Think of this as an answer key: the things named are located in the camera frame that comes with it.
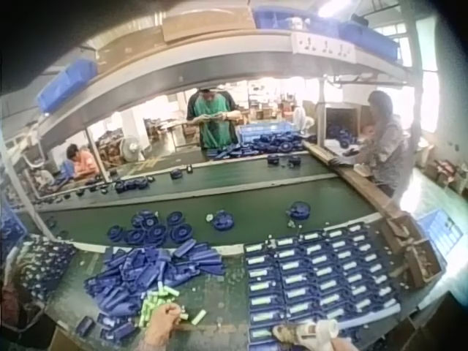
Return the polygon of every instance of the blue storage bin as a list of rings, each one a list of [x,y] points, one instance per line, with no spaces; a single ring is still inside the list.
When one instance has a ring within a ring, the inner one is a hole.
[[[252,12],[258,29],[300,30],[294,26],[292,21],[293,18],[300,18],[304,31],[332,38],[339,37],[339,22],[333,18],[321,18],[313,13],[288,7],[261,6],[254,8]]]
[[[97,76],[95,62],[80,58],[60,72],[37,95],[37,104],[42,113],[53,113],[65,101],[75,95]]]
[[[284,132],[297,132],[297,129],[289,122],[262,122],[247,124],[239,127],[239,141],[250,143],[261,135],[271,135]]]
[[[339,37],[389,61],[398,60],[399,44],[375,30],[354,22],[339,24]]]

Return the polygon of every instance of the fan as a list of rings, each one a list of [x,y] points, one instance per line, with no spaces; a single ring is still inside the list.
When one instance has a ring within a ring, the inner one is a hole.
[[[143,161],[141,145],[136,137],[124,137],[120,142],[120,155],[127,162]]]

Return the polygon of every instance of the man in green shirt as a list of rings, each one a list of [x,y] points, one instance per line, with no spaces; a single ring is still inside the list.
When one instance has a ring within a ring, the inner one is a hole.
[[[187,106],[187,121],[200,126],[202,149],[223,148],[238,142],[233,121],[239,119],[233,97],[215,88],[200,89]]]

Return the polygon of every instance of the woman in pink shirt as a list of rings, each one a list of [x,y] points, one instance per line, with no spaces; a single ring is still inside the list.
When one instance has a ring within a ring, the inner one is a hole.
[[[67,158],[73,161],[75,167],[75,179],[87,178],[95,176],[99,173],[96,160],[91,152],[86,150],[78,150],[75,144],[67,148]]]

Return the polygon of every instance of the electrical outlet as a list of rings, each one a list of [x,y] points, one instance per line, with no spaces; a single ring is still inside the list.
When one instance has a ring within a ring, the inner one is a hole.
[[[293,53],[336,59],[356,64],[356,49],[353,44],[322,35],[294,32],[291,34]]]

